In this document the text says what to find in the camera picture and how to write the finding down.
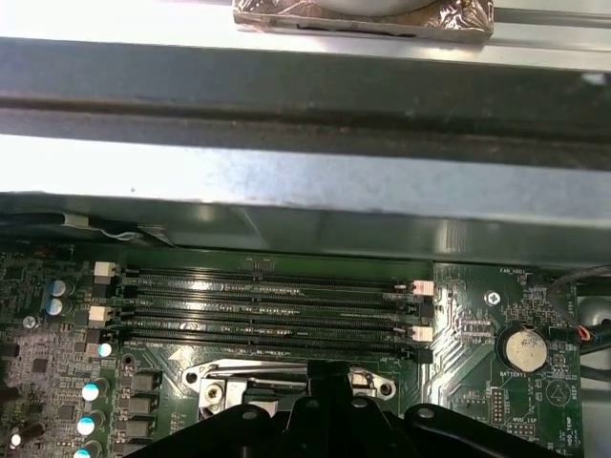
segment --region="chip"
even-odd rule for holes
[[[17,343],[4,343],[0,345],[0,357],[16,358],[19,356],[19,345]]]
[[[140,420],[129,420],[125,427],[127,437],[148,437],[149,422]]]
[[[89,323],[89,312],[87,310],[79,310],[74,314],[74,324],[77,326],[86,326]]]
[[[7,267],[4,272],[4,280],[21,280],[23,267]]]
[[[35,374],[44,374],[47,372],[47,360],[37,358],[32,362],[32,372]]]
[[[73,420],[74,406],[64,405],[57,410],[57,418],[59,420]]]
[[[149,398],[131,398],[128,413],[130,415],[146,415],[151,413],[151,400]]]
[[[133,391],[151,391],[155,389],[155,376],[153,374],[136,374],[132,377]]]

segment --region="surface-mount component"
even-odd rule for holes
[[[58,420],[73,420],[74,419],[74,406],[63,405],[57,410]]]
[[[89,441],[74,453],[74,458],[99,458],[102,445],[98,441]]]
[[[44,374],[47,372],[47,364],[49,361],[45,358],[36,358],[32,362],[32,372],[34,374]]]
[[[19,428],[11,436],[11,447],[20,448],[29,442],[38,439],[45,433],[45,427],[41,423],[34,423],[26,427]]]
[[[128,420],[125,424],[125,435],[129,438],[146,438],[151,433],[151,422],[148,419]]]
[[[81,396],[85,401],[95,401],[101,396],[105,396],[108,391],[108,381],[102,378],[95,379],[93,382],[85,384],[81,391]]]
[[[131,378],[130,387],[133,391],[152,391],[156,387],[156,374],[136,374]]]

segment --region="dimm slot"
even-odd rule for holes
[[[140,278],[165,278],[165,279],[196,279],[196,280],[218,280],[218,281],[265,281],[277,284],[295,284],[300,287],[310,288],[312,285],[320,285],[325,289],[333,288],[355,288],[354,290],[365,288],[370,292],[388,292],[391,291],[396,282],[393,281],[368,281],[368,280],[352,280],[352,279],[323,279],[315,277],[300,277],[277,275],[266,272],[222,272],[210,269],[198,268],[183,268],[183,269],[139,269]]]
[[[188,310],[177,310],[176,308],[146,308],[136,309],[133,313],[135,317],[171,317],[171,318],[184,318],[188,320],[200,319],[214,321],[227,321],[231,323],[238,322],[250,322],[260,324],[303,324],[308,326],[317,326],[321,328],[347,328],[347,329],[361,329],[364,331],[389,331],[397,325],[402,324],[399,322],[398,317],[396,320],[384,320],[380,321],[374,317],[371,317],[368,321],[354,320],[354,319],[333,319],[328,317],[312,318],[304,317],[301,315],[297,316],[286,316],[286,315],[262,315],[252,313],[226,313],[226,312],[201,312],[201,311],[188,311]]]
[[[358,314],[369,316],[375,320],[396,321],[399,312],[392,313],[390,307],[386,307],[389,313],[384,313],[385,309],[366,308],[360,304],[342,306],[330,304],[303,304],[289,302],[253,302],[253,301],[211,301],[211,302],[188,302],[171,301],[159,296],[138,295],[135,302],[138,308],[163,307],[167,309],[183,310],[185,312],[224,312],[224,313],[257,313],[260,315],[278,316],[302,316],[306,313],[325,313],[325,314]]]
[[[254,296],[262,297],[267,302],[287,302],[288,298],[286,295],[273,295],[273,294],[244,294],[244,293],[234,293],[234,292],[214,292],[214,293],[206,293],[203,291],[189,291],[189,290],[180,290],[180,289],[172,289],[172,288],[161,288],[161,287],[139,287],[137,290],[138,296],[151,296],[155,295],[158,297],[163,297],[167,299],[174,300],[193,300],[193,301],[205,301],[205,300],[248,300],[252,299]],[[307,297],[307,296],[291,296],[291,302],[295,302],[297,304],[303,303],[328,303],[335,305],[354,305],[354,306],[369,306],[369,307],[380,307],[380,308],[392,308],[394,307],[393,303],[389,302],[379,302],[379,301],[367,301],[360,299],[340,299],[340,298],[320,298],[320,297]]]
[[[137,317],[123,320],[121,325],[131,330],[140,328],[163,329],[206,334],[232,334],[258,337],[275,337],[293,340],[356,340],[362,342],[404,342],[405,339],[392,331],[362,331],[360,329],[320,328],[303,325],[213,322],[209,320],[183,320],[176,318]]]
[[[403,349],[409,349],[407,344],[393,343],[364,343],[355,341],[325,341],[311,339],[274,339],[260,336],[235,336],[229,334],[207,334],[191,331],[165,331],[160,329],[131,329],[125,335],[125,342],[138,338],[152,338],[167,342],[183,344],[242,344],[242,345],[262,345],[275,348],[301,348],[301,349],[321,349],[325,352],[350,351],[359,352],[367,355],[370,352],[380,352],[389,354],[401,354]]]
[[[176,337],[146,337],[146,336],[129,336],[129,338],[125,341],[127,343],[134,344],[191,344],[191,345],[199,345],[199,343],[186,342]],[[389,353],[386,351],[377,351],[377,350],[368,350],[367,353],[359,354],[351,351],[344,350],[335,350],[331,353],[315,353],[312,354],[311,349],[307,348],[279,348],[275,346],[265,346],[265,345],[254,345],[254,344],[239,344],[239,343],[231,343],[227,345],[226,343],[202,343],[202,348],[207,353],[212,353],[215,356],[219,355],[232,355],[233,357],[244,357],[244,356],[253,356],[256,355],[258,357],[264,358],[279,358],[279,357],[293,357],[293,358],[302,358],[305,360],[311,359],[313,357],[316,358],[332,358],[334,360],[343,360],[350,361],[355,360],[359,361],[361,364],[367,361],[372,361],[378,363],[380,358],[387,358]]]

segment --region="metal latch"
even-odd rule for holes
[[[305,364],[274,363],[256,360],[216,360],[186,369],[182,380],[200,394],[200,417],[206,418],[232,406],[248,402],[264,408],[273,416],[279,399],[290,394],[306,393],[307,366]],[[396,394],[393,380],[354,366],[348,379],[354,396],[368,396],[383,401]],[[267,393],[250,396],[249,389]]]

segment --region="electrolytic capacitor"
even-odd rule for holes
[[[97,428],[102,427],[106,421],[106,415],[99,410],[92,410],[82,417],[76,424],[76,430],[82,436],[89,436]]]
[[[102,343],[97,348],[97,354],[99,355],[100,358],[108,358],[114,352],[115,352],[115,349],[113,348],[113,346],[110,343]]]
[[[19,398],[19,388],[15,386],[5,386],[0,388],[0,405],[9,403]]]
[[[76,451],[74,458],[99,458],[102,454],[102,446],[98,441],[89,441]]]
[[[13,448],[22,447],[28,442],[38,439],[44,433],[45,427],[41,423],[34,423],[14,432],[11,436],[11,446]]]
[[[49,284],[48,290],[54,298],[70,296],[74,292],[74,283],[68,280],[55,280]]]
[[[45,310],[52,317],[68,315],[73,311],[73,306],[67,299],[53,298],[45,305]]]
[[[106,395],[106,391],[108,391],[108,382],[105,379],[99,378],[85,384],[81,394],[85,401],[92,402]]]

